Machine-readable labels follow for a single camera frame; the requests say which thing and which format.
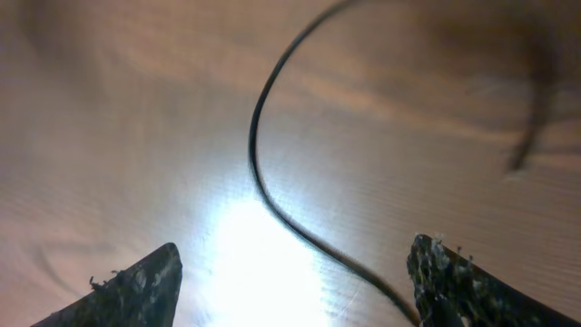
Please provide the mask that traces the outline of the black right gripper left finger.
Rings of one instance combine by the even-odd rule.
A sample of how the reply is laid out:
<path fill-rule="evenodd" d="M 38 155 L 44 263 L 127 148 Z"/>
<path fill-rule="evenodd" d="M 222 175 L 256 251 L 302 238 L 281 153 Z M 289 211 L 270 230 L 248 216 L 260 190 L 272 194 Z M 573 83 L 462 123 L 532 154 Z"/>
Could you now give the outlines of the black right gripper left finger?
<path fill-rule="evenodd" d="M 182 283 L 175 243 L 166 243 L 34 327 L 172 327 Z"/>

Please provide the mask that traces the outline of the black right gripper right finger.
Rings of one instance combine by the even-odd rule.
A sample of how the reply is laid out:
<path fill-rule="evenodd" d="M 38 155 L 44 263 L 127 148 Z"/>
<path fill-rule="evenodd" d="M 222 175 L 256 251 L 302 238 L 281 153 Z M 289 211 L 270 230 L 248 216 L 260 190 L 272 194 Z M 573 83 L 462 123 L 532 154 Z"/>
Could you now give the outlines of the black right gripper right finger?
<path fill-rule="evenodd" d="M 421 326 L 580 327 L 425 234 L 414 238 L 407 267 Z"/>

